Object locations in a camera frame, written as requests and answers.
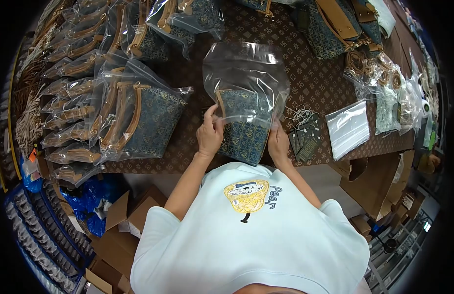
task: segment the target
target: hand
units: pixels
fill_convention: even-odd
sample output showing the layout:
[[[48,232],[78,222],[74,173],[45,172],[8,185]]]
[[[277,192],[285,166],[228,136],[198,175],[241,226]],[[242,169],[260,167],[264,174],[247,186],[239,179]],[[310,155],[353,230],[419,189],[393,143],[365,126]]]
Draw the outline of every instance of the hand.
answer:
[[[224,140],[224,123],[214,115],[214,111],[217,107],[218,105],[214,104],[207,109],[204,114],[204,122],[196,131],[196,137],[199,144],[198,152],[202,156],[207,156],[210,159],[214,157]]]
[[[269,132],[268,151],[279,170],[283,171],[283,169],[289,167],[289,165],[292,166],[292,163],[287,156],[289,151],[289,138],[278,120],[275,121],[275,125]]]

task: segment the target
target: bundle of tags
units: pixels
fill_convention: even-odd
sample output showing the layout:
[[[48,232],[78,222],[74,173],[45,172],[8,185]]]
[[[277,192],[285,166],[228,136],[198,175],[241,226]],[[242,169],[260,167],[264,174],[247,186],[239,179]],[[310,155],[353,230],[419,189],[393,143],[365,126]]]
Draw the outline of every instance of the bundle of tags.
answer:
[[[289,130],[289,140],[296,161],[305,163],[312,159],[312,155],[322,141],[319,128],[321,123],[322,120],[318,117],[318,113],[314,113],[307,122],[301,122]]]

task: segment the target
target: light blue t-shirt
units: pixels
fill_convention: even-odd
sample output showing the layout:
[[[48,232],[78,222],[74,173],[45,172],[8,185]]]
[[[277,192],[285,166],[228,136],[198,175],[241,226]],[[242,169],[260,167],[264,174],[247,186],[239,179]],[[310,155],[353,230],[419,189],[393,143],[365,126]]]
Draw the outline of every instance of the light blue t-shirt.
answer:
[[[281,171],[229,163],[204,177],[183,221],[148,211],[130,283],[136,294],[232,294],[254,283],[350,294],[368,260],[338,202],[316,209]]]

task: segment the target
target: person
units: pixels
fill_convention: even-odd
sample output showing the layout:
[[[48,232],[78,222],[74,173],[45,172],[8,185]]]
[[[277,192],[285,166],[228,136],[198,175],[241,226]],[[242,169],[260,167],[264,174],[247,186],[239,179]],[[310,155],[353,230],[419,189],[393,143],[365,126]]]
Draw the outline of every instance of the person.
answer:
[[[273,128],[277,167],[231,162],[207,173],[223,123],[204,115],[199,151],[164,208],[147,213],[130,284],[136,294],[349,294],[369,247],[335,200],[320,203],[295,170],[289,138]]]

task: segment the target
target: table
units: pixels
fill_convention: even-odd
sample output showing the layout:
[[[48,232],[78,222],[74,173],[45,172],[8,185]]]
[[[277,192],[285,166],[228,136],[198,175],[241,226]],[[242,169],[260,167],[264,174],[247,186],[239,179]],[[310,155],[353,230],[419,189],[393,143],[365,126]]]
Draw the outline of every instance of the table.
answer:
[[[271,10],[275,17],[268,18],[253,9],[241,6],[233,1],[226,1],[222,8],[225,18],[224,41],[246,41],[253,43],[273,44],[283,51],[283,60],[290,81],[290,97],[287,107],[296,109],[299,104],[325,115],[341,109],[356,101],[354,86],[342,77],[344,56],[330,60],[315,59],[305,37],[296,30],[290,19],[287,6],[272,3]],[[190,48],[191,60],[185,60],[180,54],[172,52],[169,62],[159,64],[153,70],[172,87],[193,86],[187,108],[181,116],[162,159],[129,159],[121,162],[106,162],[106,173],[183,173],[197,151],[196,130],[202,123],[201,109],[214,103],[204,90],[202,83],[202,61],[214,39],[209,34],[196,36],[195,44]],[[399,36],[386,40],[391,59],[400,56]],[[357,159],[400,150],[412,149],[414,132],[399,136],[397,132],[388,136],[374,135],[376,105],[367,103],[367,116],[371,136],[369,141],[357,147],[344,159]],[[292,111],[285,110],[284,115],[292,116]],[[291,120],[282,122],[289,130]],[[307,162],[295,161],[292,150],[289,158],[296,167],[333,162],[328,129],[323,120],[320,125],[323,133],[322,144]],[[216,155],[208,171],[217,168],[232,159]],[[272,164],[265,150],[262,164]]]

